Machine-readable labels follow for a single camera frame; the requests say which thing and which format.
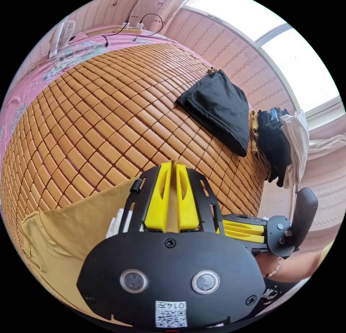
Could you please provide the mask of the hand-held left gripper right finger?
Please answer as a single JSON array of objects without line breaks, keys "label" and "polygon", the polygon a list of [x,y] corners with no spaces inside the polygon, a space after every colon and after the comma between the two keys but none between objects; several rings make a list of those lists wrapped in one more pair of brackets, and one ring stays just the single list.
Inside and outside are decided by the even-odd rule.
[{"label": "hand-held left gripper right finger", "polygon": [[199,228],[199,217],[194,194],[185,165],[176,165],[178,231],[194,231]]}]

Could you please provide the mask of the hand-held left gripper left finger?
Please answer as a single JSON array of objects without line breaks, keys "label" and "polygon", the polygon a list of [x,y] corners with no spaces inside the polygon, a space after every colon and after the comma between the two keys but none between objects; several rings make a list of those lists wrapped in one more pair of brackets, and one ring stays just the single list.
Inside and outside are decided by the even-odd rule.
[{"label": "hand-held left gripper left finger", "polygon": [[158,172],[155,175],[144,224],[147,230],[166,232],[172,163],[162,163],[154,169]]}]

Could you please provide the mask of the person's right hand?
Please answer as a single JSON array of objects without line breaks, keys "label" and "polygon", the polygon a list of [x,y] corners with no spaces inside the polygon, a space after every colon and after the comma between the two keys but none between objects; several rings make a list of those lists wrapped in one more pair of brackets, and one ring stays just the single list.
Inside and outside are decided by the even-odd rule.
[{"label": "person's right hand", "polygon": [[274,275],[280,267],[282,257],[277,257],[271,253],[260,253],[255,257],[261,274],[264,278]]}]

